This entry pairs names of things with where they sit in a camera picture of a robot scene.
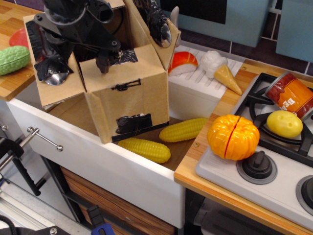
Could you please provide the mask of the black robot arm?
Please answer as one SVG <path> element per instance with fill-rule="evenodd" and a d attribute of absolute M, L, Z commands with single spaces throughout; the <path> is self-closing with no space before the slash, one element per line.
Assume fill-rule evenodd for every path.
<path fill-rule="evenodd" d="M 62 58 L 68 60 L 76 46 L 82 47 L 84 58 L 93 56 L 106 74 L 121 47 L 105 28 L 113 19 L 114 11 L 104 0 L 45 0 L 44 12 L 34 22 Z"/>

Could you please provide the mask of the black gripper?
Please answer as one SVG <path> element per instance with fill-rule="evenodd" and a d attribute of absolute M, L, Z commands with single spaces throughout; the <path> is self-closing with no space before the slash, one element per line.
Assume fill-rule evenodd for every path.
<path fill-rule="evenodd" d="M 37 14 L 34 22 L 42 29 L 41 73 L 73 73 L 68 60 L 73 45 L 100 50 L 96 65 L 102 74 L 109 72 L 110 66 L 119 62 L 121 43 L 104 27 L 111 22 L 114 13 L 101 12 L 96 15 L 83 12 L 68 22 L 55 21 L 47 13 Z"/>

